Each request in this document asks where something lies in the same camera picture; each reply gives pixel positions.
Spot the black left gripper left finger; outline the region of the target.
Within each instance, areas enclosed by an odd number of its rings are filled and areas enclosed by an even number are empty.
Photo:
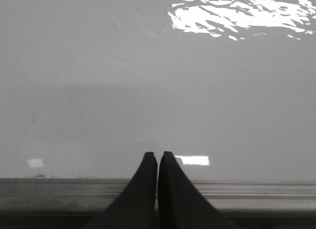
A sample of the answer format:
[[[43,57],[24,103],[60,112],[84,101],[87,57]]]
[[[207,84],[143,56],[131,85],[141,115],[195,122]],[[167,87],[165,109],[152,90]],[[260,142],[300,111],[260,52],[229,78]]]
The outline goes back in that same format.
[[[122,193],[82,229],[149,229],[154,216],[158,164],[146,152]]]

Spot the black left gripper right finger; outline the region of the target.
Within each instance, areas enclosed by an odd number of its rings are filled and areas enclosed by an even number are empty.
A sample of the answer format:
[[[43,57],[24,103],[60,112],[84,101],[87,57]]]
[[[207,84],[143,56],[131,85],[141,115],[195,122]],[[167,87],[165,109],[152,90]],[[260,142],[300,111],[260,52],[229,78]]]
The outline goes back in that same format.
[[[238,229],[193,186],[172,152],[164,152],[158,176],[158,209],[162,229]]]

